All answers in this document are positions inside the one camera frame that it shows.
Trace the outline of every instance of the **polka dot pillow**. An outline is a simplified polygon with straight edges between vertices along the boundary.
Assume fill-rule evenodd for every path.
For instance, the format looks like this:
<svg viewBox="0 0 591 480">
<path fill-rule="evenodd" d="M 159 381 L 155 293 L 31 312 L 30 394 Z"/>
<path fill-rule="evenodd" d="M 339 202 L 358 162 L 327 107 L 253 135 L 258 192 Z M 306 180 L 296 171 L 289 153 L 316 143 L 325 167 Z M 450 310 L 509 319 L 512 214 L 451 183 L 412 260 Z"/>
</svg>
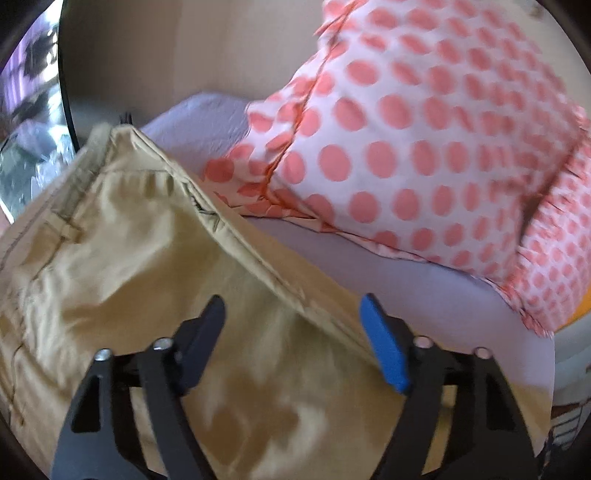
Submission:
<svg viewBox="0 0 591 480">
<path fill-rule="evenodd" d="M 508 298 L 525 212 L 582 136 L 539 49 L 486 1 L 331 0 L 318 35 L 205 183 L 243 215 L 463 270 Z"/>
</svg>

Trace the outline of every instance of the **mattress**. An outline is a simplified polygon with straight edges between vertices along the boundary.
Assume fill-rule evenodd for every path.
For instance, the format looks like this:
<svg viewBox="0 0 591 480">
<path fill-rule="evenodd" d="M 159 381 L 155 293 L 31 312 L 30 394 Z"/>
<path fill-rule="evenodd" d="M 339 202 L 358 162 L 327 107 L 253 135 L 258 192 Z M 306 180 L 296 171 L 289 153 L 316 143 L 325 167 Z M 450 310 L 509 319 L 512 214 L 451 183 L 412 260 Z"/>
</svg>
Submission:
<svg viewBox="0 0 591 480">
<path fill-rule="evenodd" d="M 246 101 L 201 93 L 142 130 L 191 174 L 223 155 L 246 133 Z M 491 349 L 507 378 L 554 389 L 554 341 L 526 330 L 485 282 L 436 264 L 391 260 L 332 233 L 316 233 L 276 219 L 249 221 L 323 270 L 341 286 L 374 293 L 390 315 L 447 349 Z"/>
</svg>

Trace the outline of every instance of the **metal screw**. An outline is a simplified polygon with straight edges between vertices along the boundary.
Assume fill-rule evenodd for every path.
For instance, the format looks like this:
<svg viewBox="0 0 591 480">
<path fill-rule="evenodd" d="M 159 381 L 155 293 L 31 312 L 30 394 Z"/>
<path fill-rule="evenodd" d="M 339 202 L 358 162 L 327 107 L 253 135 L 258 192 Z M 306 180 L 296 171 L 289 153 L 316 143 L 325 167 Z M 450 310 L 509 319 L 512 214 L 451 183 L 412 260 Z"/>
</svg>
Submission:
<svg viewBox="0 0 591 480">
<path fill-rule="evenodd" d="M 174 345 L 172 338 L 159 338 L 154 342 L 154 350 L 168 350 Z"/>
<path fill-rule="evenodd" d="M 476 348 L 474 350 L 474 355 L 476 355 L 481 360 L 490 360 L 492 358 L 492 352 L 483 346 Z"/>
<path fill-rule="evenodd" d="M 428 350 L 434 345 L 433 340 L 425 336 L 415 337 L 413 343 L 415 347 L 420 348 L 421 350 Z"/>
<path fill-rule="evenodd" d="M 105 360 L 111 358 L 112 355 L 113 352 L 111 352 L 111 350 L 109 350 L 108 348 L 103 348 L 102 350 L 99 350 L 95 353 L 95 360 L 97 362 L 104 362 Z"/>
</svg>

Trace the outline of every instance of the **pink polka dot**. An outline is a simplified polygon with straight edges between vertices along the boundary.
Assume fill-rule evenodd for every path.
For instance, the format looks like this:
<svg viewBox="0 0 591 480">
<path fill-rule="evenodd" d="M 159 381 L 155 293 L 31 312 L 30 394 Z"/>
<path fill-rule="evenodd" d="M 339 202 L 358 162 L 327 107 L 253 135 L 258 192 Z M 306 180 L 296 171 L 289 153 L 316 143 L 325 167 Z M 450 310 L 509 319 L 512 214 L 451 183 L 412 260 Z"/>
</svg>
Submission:
<svg viewBox="0 0 591 480">
<path fill-rule="evenodd" d="M 487 263 L 495 253 L 495 244 L 486 244 L 486 246 L 480 252 L 478 259 L 483 262 Z"/>
<path fill-rule="evenodd" d="M 445 158 L 448 168 L 454 173 L 462 173 L 468 168 L 468 150 L 461 142 L 451 142 L 446 148 Z"/>
<path fill-rule="evenodd" d="M 476 32 L 480 41 L 488 48 L 496 48 L 496 37 L 490 29 L 486 27 L 479 28 Z"/>
<path fill-rule="evenodd" d="M 490 227 L 490 220 L 487 217 L 480 216 L 478 220 L 474 224 L 474 228 L 472 231 L 472 237 L 475 240 L 484 240 L 488 235 L 489 227 Z"/>
<path fill-rule="evenodd" d="M 527 75 L 527 72 L 524 72 L 523 70 L 518 70 L 517 72 L 515 72 L 515 76 L 517 77 L 517 80 L 521 82 L 524 88 L 530 88 L 530 76 Z"/>
<path fill-rule="evenodd" d="M 455 33 L 458 37 L 466 38 L 470 36 L 470 30 L 461 18 L 450 18 L 449 20 L 447 20 L 447 24 L 451 31 Z"/>
<path fill-rule="evenodd" d="M 320 129 L 320 112 L 316 108 L 304 111 L 298 132 L 305 137 L 311 137 Z"/>
<path fill-rule="evenodd" d="M 261 194 L 261 184 L 245 183 L 238 189 L 238 193 L 245 197 L 258 197 Z"/>
<path fill-rule="evenodd" d="M 357 85 L 373 85 L 379 79 L 379 71 L 376 66 L 366 60 L 354 60 L 347 65 L 349 78 Z"/>
<path fill-rule="evenodd" d="M 281 161 L 281 177 L 293 185 L 297 185 L 306 176 L 306 164 L 298 152 L 289 152 Z"/>
<path fill-rule="evenodd" d="M 468 183 L 464 187 L 462 196 L 466 210 L 473 212 L 480 204 L 480 187 L 476 183 Z"/>
<path fill-rule="evenodd" d="M 456 0 L 454 7 L 464 17 L 473 18 L 476 16 L 476 7 L 469 0 Z"/>
<path fill-rule="evenodd" d="M 345 5 L 338 0 L 330 0 L 330 2 L 324 5 L 322 10 L 329 17 L 338 17 L 345 12 Z"/>
<path fill-rule="evenodd" d="M 525 64 L 527 65 L 527 67 L 530 70 L 535 70 L 537 68 L 538 62 L 535 59 L 535 55 L 532 52 L 526 51 L 524 53 L 524 59 L 525 59 Z"/>
<path fill-rule="evenodd" d="M 282 102 L 283 101 L 283 95 L 280 94 L 280 92 L 275 92 L 272 95 L 269 95 L 269 97 L 267 97 L 267 102 Z"/>
<path fill-rule="evenodd" d="M 545 253 L 540 253 L 535 258 L 535 263 L 541 267 L 545 267 L 548 264 L 548 255 Z"/>
<path fill-rule="evenodd" d="M 491 58 L 489 54 L 482 48 L 471 48 L 468 50 L 468 59 L 471 65 L 484 72 L 490 70 L 492 66 Z"/>
<path fill-rule="evenodd" d="M 346 53 L 349 49 L 349 42 L 346 40 L 338 41 L 331 49 L 329 59 L 334 60 L 339 58 L 343 53 Z"/>
<path fill-rule="evenodd" d="M 407 15 L 408 22 L 423 30 L 431 31 L 439 26 L 437 17 L 424 8 L 415 8 Z"/>
<path fill-rule="evenodd" d="M 468 95 L 473 100 L 484 100 L 486 98 L 486 90 L 478 75 L 469 73 L 464 77 L 464 86 Z"/>
<path fill-rule="evenodd" d="M 434 240 L 435 234 L 433 233 L 433 230 L 429 230 L 429 228 L 421 228 L 413 233 L 411 245 L 414 250 L 424 252 L 431 247 Z"/>
<path fill-rule="evenodd" d="M 226 183 L 234 176 L 234 162 L 229 158 L 216 158 L 207 162 L 205 178 L 216 183 Z"/>
<path fill-rule="evenodd" d="M 568 278 L 573 274 L 573 270 L 574 269 L 572 265 L 566 264 L 562 269 L 562 274 Z"/>
<path fill-rule="evenodd" d="M 501 128 L 505 135 L 511 135 L 515 130 L 515 120 L 510 116 L 504 116 L 502 118 Z"/>
<path fill-rule="evenodd" d="M 525 98 L 521 92 L 511 92 L 509 94 L 509 101 L 516 110 L 522 112 L 525 110 Z"/>
<path fill-rule="evenodd" d="M 573 257 L 575 255 L 575 253 L 577 252 L 577 246 L 570 242 L 567 246 L 566 246 L 566 254 L 569 257 Z"/>
<path fill-rule="evenodd" d="M 568 232 L 571 235 L 576 235 L 579 232 L 580 226 L 577 222 L 575 222 L 574 220 L 571 220 L 569 222 L 569 226 L 567 227 Z"/>
<path fill-rule="evenodd" d="M 290 209 L 296 209 L 300 199 L 289 189 L 277 189 L 272 192 L 282 205 Z"/>
<path fill-rule="evenodd" d="M 351 174 L 351 161 L 337 145 L 328 145 L 320 150 L 318 162 L 325 178 L 330 181 L 345 181 Z"/>
<path fill-rule="evenodd" d="M 503 106 L 505 104 L 505 89 L 500 83 L 495 83 L 491 90 L 491 99 L 497 106 Z"/>
<path fill-rule="evenodd" d="M 398 237 L 393 232 L 378 232 L 374 241 L 386 247 L 398 249 Z"/>
<path fill-rule="evenodd" d="M 429 84 L 435 93 L 448 95 L 456 89 L 456 79 L 446 66 L 432 67 L 427 73 Z"/>
<path fill-rule="evenodd" d="M 484 112 L 482 114 L 482 125 L 486 135 L 495 137 L 501 129 L 501 119 L 495 112 Z"/>
<path fill-rule="evenodd" d="M 271 151 L 280 150 L 284 148 L 292 139 L 293 135 L 290 132 L 283 132 L 282 134 L 279 134 L 269 140 L 266 144 L 266 148 Z"/>
<path fill-rule="evenodd" d="M 368 15 L 368 20 L 376 27 L 392 30 L 398 26 L 398 19 L 385 8 L 376 8 Z"/>
<path fill-rule="evenodd" d="M 267 170 L 267 163 L 261 160 L 249 160 L 248 161 L 248 171 L 251 175 L 255 177 L 259 177 L 264 175 Z"/>
<path fill-rule="evenodd" d="M 273 119 L 262 113 L 252 112 L 248 114 L 248 123 L 255 132 L 268 132 L 273 126 Z"/>
<path fill-rule="evenodd" d="M 420 201 L 414 190 L 404 189 L 394 198 L 392 211 L 401 220 L 415 220 L 420 211 Z"/>
<path fill-rule="evenodd" d="M 472 254 L 468 250 L 462 250 L 452 260 L 452 265 L 457 268 L 463 268 L 470 263 Z"/>
<path fill-rule="evenodd" d="M 421 83 L 415 70 L 408 64 L 395 61 L 391 65 L 392 74 L 405 85 L 419 85 Z"/>
<path fill-rule="evenodd" d="M 546 279 L 544 278 L 544 276 L 541 273 L 538 272 L 534 275 L 534 281 L 533 281 L 534 287 L 542 288 L 544 286 L 545 282 L 546 282 Z"/>
<path fill-rule="evenodd" d="M 349 202 L 349 215 L 359 223 L 372 223 L 379 215 L 379 203 L 369 192 L 357 192 Z"/>
<path fill-rule="evenodd" d="M 493 262 L 488 264 L 484 271 L 482 272 L 486 278 L 494 275 L 494 273 L 499 269 L 499 264 L 497 262 Z"/>
<path fill-rule="evenodd" d="M 369 171 L 379 179 L 388 179 L 394 175 L 397 159 L 396 152 L 388 142 L 374 142 L 368 146 L 365 159 Z"/>
<path fill-rule="evenodd" d="M 411 158 L 414 169 L 421 175 L 431 176 L 439 166 L 437 151 L 427 140 L 421 140 L 413 145 Z"/>
<path fill-rule="evenodd" d="M 496 203 L 501 192 L 501 184 L 497 180 L 493 180 L 488 184 L 488 199 L 492 203 Z"/>
<path fill-rule="evenodd" d="M 381 52 L 386 51 L 386 48 L 388 48 L 386 41 L 379 35 L 371 35 L 368 33 L 364 33 L 361 35 L 359 39 L 368 47 L 374 48 Z"/>
<path fill-rule="evenodd" d="M 506 56 L 508 56 L 511 60 L 517 60 L 519 58 L 519 51 L 515 46 L 513 40 L 509 38 L 504 38 L 501 40 L 501 48 Z"/>
<path fill-rule="evenodd" d="M 335 222 L 335 209 L 328 198 L 318 193 L 310 195 L 304 204 L 312 210 L 321 220 L 329 224 Z"/>
<path fill-rule="evenodd" d="M 318 82 L 316 83 L 316 93 L 321 96 L 327 96 L 335 88 L 335 80 L 330 72 L 323 72 L 318 77 Z"/>
<path fill-rule="evenodd" d="M 469 133 L 473 133 L 474 130 L 474 122 L 472 121 L 472 117 L 467 112 L 464 107 L 457 106 L 453 109 L 454 116 L 458 120 L 460 126 Z"/>
<path fill-rule="evenodd" d="M 500 209 L 496 214 L 496 229 L 503 230 L 505 226 L 506 214 L 504 209 Z"/>
<path fill-rule="evenodd" d="M 493 167 L 493 158 L 490 148 L 481 145 L 478 148 L 478 167 L 480 171 L 491 171 Z"/>
<path fill-rule="evenodd" d="M 233 149 L 230 150 L 228 158 L 231 160 L 248 160 L 252 152 L 254 152 L 255 146 L 250 143 L 240 142 Z"/>
<path fill-rule="evenodd" d="M 353 7 L 353 10 L 358 10 L 361 7 L 364 7 L 367 3 L 369 2 L 369 0 L 358 0 L 355 2 L 355 7 Z"/>
<path fill-rule="evenodd" d="M 433 193 L 431 208 L 435 215 L 445 217 L 451 213 L 455 203 L 456 199 L 453 190 L 446 185 L 441 185 L 437 187 Z"/>
<path fill-rule="evenodd" d="M 295 95 L 303 96 L 308 94 L 314 85 L 314 82 L 308 77 L 296 77 L 289 83 L 289 85 L 292 87 Z"/>
<path fill-rule="evenodd" d="M 498 63 L 496 70 L 500 77 L 507 82 L 513 82 L 517 78 L 515 69 L 505 60 L 502 60 Z"/>
<path fill-rule="evenodd" d="M 429 46 L 417 35 L 406 34 L 400 37 L 400 43 L 410 52 L 417 55 L 431 53 Z"/>
<path fill-rule="evenodd" d="M 519 25 L 517 25 L 515 22 L 511 22 L 509 25 L 507 25 L 507 29 L 509 29 L 509 31 L 511 32 L 511 35 L 513 35 L 513 38 L 515 38 L 518 41 L 522 41 L 525 40 L 525 35 L 523 33 L 523 31 L 520 29 Z"/>
<path fill-rule="evenodd" d="M 551 296 L 552 296 L 552 289 L 550 287 L 548 287 L 546 290 L 544 290 L 544 294 L 542 295 L 542 300 L 548 301 Z"/>
<path fill-rule="evenodd" d="M 545 102 L 548 96 L 548 89 L 543 82 L 535 84 L 535 92 L 540 102 Z"/>
<path fill-rule="evenodd" d="M 340 98 L 333 108 L 339 125 L 350 132 L 361 130 L 367 126 L 367 119 L 361 106 L 350 98 Z"/>
<path fill-rule="evenodd" d="M 423 3 L 437 10 L 446 6 L 445 0 L 423 0 Z"/>
<path fill-rule="evenodd" d="M 399 95 L 387 95 L 378 102 L 379 114 L 387 125 L 402 130 L 413 124 L 408 103 Z"/>
<path fill-rule="evenodd" d="M 558 247 L 554 247 L 552 249 L 552 259 L 555 262 L 560 262 L 562 260 L 562 257 L 563 257 L 562 250 Z"/>
<path fill-rule="evenodd" d="M 483 16 L 486 19 L 486 21 L 490 23 L 493 27 L 501 28 L 503 26 L 501 18 L 497 12 L 487 9 L 484 10 Z"/>
<path fill-rule="evenodd" d="M 287 102 L 282 105 L 277 112 L 277 119 L 280 122 L 293 122 L 297 117 L 297 104 L 295 102 Z"/>
<path fill-rule="evenodd" d="M 455 247 L 464 240 L 464 227 L 461 223 L 454 223 L 445 231 L 443 235 L 443 243 L 448 247 Z"/>
<path fill-rule="evenodd" d="M 449 105 L 438 97 L 431 97 L 423 104 L 425 120 L 434 130 L 445 130 L 449 127 L 452 112 Z"/>
</svg>

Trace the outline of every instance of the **beige cloth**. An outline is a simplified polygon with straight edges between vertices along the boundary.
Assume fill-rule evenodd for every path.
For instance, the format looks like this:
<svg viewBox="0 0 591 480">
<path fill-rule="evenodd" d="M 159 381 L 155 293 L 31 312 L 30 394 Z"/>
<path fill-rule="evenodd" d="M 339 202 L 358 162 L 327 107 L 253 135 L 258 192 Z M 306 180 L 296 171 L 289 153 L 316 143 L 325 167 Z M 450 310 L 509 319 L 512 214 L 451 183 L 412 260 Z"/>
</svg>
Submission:
<svg viewBox="0 0 591 480">
<path fill-rule="evenodd" d="M 131 127 L 95 131 L 48 198 L 0 309 L 0 400 L 44 471 L 94 352 L 142 350 L 217 293 L 226 326 L 183 404 L 218 477 L 370 477 L 404 399 L 376 368 L 356 295 L 209 197 Z M 513 388 L 539 450 L 551 399 Z M 140 395 L 134 406 L 161 470 Z M 444 408 L 427 469 L 449 421 Z"/>
</svg>

